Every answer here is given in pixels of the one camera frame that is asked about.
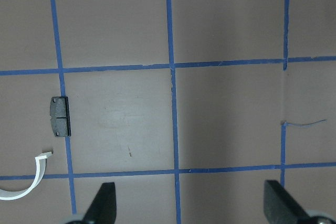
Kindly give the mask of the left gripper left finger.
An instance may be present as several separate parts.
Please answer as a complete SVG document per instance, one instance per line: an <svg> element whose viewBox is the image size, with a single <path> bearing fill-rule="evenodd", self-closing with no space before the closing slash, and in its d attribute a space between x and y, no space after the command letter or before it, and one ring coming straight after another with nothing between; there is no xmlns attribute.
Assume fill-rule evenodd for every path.
<svg viewBox="0 0 336 224"><path fill-rule="evenodd" d="M79 223L113 224L117 217L115 183L103 183Z"/></svg>

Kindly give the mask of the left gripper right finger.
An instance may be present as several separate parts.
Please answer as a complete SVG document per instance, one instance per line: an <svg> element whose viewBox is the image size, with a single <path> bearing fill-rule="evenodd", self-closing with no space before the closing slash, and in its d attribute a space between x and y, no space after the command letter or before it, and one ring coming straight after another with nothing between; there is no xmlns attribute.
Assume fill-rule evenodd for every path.
<svg viewBox="0 0 336 224"><path fill-rule="evenodd" d="M277 180L264 182L263 209L268 223L315 223Z"/></svg>

